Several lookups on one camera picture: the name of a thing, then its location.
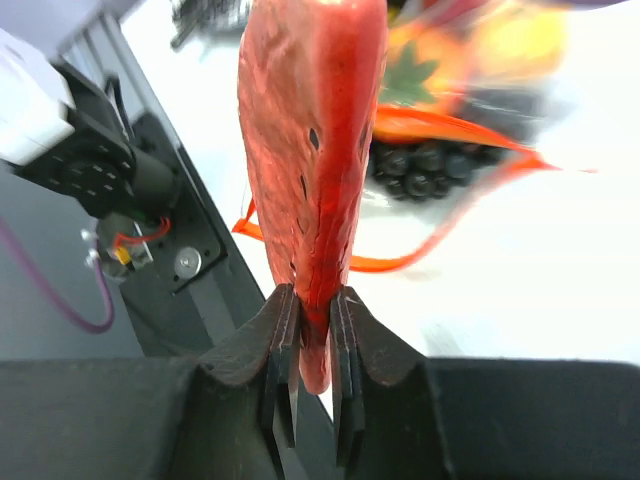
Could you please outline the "fake orange bell pepper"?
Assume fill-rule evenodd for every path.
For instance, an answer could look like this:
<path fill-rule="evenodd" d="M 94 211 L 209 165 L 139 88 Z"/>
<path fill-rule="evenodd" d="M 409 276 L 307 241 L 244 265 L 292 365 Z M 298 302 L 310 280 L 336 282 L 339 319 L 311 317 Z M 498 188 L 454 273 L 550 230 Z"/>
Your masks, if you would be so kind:
<path fill-rule="evenodd" d="M 389 31 L 380 105 L 450 115 L 472 72 L 468 47 L 455 34 L 419 21 Z"/>

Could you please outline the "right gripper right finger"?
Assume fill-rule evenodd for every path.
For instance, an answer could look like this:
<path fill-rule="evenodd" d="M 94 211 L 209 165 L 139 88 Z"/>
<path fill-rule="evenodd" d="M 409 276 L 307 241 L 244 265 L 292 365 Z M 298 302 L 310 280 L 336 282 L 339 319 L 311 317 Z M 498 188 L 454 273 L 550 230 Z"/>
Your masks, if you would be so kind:
<path fill-rule="evenodd" d="M 349 479 L 635 479 L 639 369 L 438 358 L 355 290 L 330 306 L 337 463 Z"/>

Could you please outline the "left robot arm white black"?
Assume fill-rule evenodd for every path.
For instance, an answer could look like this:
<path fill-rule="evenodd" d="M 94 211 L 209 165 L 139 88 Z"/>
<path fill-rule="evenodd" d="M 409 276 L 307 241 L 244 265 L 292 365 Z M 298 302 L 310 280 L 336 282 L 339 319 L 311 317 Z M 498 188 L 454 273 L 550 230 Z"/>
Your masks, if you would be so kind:
<path fill-rule="evenodd" d="M 13 174 L 78 201 L 92 217 L 158 225 L 177 175 L 139 148 L 118 79 L 107 94 L 66 61 L 1 33 L 1 160 Z"/>

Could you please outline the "fake dark grapes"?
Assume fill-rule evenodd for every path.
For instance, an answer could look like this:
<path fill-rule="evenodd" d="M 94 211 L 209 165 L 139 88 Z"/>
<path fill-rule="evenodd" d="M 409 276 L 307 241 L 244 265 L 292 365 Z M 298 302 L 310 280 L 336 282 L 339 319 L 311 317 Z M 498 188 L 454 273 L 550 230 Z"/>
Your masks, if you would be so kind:
<path fill-rule="evenodd" d="M 394 200 L 425 202 L 467 187 L 480 169 L 506 156 L 504 148 L 468 142 L 427 140 L 392 144 L 375 140 L 369 150 L 367 176 Z"/>

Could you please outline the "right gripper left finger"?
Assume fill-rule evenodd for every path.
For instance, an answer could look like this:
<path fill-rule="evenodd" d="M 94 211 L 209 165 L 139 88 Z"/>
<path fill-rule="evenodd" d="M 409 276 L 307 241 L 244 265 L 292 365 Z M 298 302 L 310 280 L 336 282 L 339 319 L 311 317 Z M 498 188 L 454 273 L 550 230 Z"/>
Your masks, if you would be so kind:
<path fill-rule="evenodd" d="M 281 479 L 299 302 L 277 287 L 201 357 L 1 366 L 5 479 Z"/>

